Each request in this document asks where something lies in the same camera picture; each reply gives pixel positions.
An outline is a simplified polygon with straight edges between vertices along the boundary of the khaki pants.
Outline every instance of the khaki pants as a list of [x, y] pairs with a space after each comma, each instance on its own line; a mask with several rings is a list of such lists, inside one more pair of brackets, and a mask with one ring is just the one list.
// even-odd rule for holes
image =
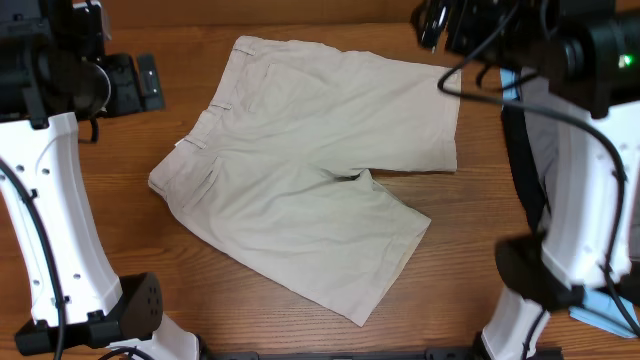
[[362, 326], [430, 223], [368, 169], [455, 171], [445, 71], [241, 37], [149, 185], [202, 240]]

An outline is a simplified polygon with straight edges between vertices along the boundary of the folded garment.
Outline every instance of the folded garment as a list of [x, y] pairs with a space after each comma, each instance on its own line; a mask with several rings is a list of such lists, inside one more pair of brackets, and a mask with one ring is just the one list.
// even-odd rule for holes
[[149, 185], [202, 240], [362, 326], [430, 223], [368, 169], [455, 171], [446, 70], [241, 37]]

